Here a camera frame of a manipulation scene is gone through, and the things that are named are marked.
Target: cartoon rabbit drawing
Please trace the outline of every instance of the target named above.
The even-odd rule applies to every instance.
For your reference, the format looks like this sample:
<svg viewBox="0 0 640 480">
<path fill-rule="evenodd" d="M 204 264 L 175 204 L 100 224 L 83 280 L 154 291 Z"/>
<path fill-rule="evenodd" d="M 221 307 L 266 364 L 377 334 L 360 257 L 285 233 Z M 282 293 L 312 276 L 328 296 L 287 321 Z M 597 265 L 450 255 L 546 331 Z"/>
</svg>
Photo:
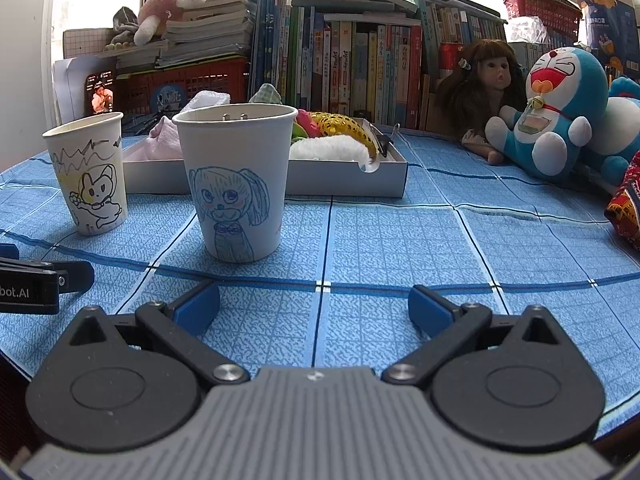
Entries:
<svg viewBox="0 0 640 480">
<path fill-rule="evenodd" d="M 120 204 L 111 201 L 115 191 L 115 167 L 112 164 L 94 166 L 82 174 L 79 183 L 80 193 L 72 191 L 69 193 L 69 200 L 79 210 L 86 211 L 95 218 L 96 228 L 101 229 L 115 222 L 122 213 Z"/>
<path fill-rule="evenodd" d="M 257 226 L 269 216 L 269 191 L 251 170 L 233 171 L 211 166 L 189 171 L 191 194 L 200 223 L 214 223 L 218 259 L 225 262 L 254 261 L 254 250 L 240 225 L 246 216 Z"/>
</svg>

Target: blue and white plush toy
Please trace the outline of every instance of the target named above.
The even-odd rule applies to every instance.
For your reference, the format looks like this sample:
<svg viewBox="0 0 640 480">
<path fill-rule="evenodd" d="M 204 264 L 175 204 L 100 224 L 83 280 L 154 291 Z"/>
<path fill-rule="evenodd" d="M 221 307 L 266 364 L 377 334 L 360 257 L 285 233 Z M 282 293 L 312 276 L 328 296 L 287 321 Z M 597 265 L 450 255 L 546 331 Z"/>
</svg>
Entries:
<svg viewBox="0 0 640 480">
<path fill-rule="evenodd" d="M 500 117 L 486 124 L 486 139 L 532 176 L 560 181 L 591 140 L 590 123 L 603 117 L 607 91 L 607 77 L 594 56 L 557 48 L 531 69 L 526 110 L 502 107 Z"/>
<path fill-rule="evenodd" d="M 580 160 L 619 186 L 633 156 L 640 150 L 640 85 L 619 77 L 609 89 L 604 117 L 593 124 L 593 137 Z"/>
</svg>

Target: blue drawing of girl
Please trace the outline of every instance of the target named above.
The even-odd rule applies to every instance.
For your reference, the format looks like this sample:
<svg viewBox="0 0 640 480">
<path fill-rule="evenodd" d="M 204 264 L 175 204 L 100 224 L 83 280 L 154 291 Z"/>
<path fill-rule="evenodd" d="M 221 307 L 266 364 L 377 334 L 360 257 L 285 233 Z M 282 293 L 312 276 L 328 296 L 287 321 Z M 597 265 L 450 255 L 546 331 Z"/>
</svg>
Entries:
<svg viewBox="0 0 640 480">
<path fill-rule="evenodd" d="M 269 216 L 269 191 L 251 170 L 198 168 L 189 171 L 191 194 L 201 223 L 212 220 L 214 244 L 220 260 L 238 264 L 252 262 L 254 250 L 240 219 L 260 225 Z"/>
</svg>

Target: pink and white stuffed animal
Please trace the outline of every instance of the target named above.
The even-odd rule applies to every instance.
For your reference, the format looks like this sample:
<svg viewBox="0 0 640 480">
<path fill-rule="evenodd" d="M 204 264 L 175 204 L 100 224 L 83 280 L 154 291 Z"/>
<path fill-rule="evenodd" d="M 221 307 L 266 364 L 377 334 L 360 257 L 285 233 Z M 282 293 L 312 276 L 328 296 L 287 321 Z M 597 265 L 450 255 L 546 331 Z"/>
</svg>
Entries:
<svg viewBox="0 0 640 480">
<path fill-rule="evenodd" d="M 133 37 L 136 45 L 151 41 L 155 34 L 162 34 L 168 20 L 179 22 L 187 9 L 194 9 L 206 0 L 147 0 L 138 15 L 138 31 Z"/>
</svg>

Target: blue package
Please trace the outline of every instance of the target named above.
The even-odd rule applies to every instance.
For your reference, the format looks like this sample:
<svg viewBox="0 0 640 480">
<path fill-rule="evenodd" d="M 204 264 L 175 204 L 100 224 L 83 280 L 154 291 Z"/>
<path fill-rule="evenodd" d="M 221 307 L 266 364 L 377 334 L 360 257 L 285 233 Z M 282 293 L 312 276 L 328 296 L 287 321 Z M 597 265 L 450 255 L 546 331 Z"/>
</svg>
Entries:
<svg viewBox="0 0 640 480">
<path fill-rule="evenodd" d="M 583 0 L 587 41 L 600 63 L 638 78 L 640 45 L 636 13 L 620 0 Z"/>
</svg>

